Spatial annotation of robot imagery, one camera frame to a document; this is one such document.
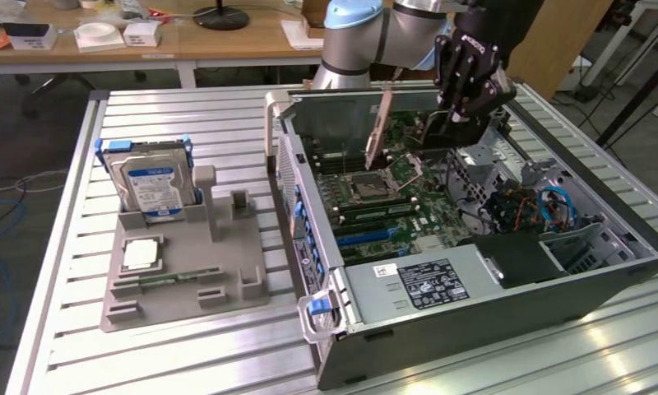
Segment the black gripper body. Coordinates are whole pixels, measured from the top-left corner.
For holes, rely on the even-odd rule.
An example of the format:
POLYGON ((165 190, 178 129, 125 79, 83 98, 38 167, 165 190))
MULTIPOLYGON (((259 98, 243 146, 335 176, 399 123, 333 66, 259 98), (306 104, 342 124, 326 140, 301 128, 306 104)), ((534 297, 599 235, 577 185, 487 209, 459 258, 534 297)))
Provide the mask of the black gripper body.
POLYGON ((459 1, 469 10, 455 15, 455 38, 466 35, 483 47, 498 47, 502 67, 509 68, 511 52, 523 41, 542 0, 459 1))

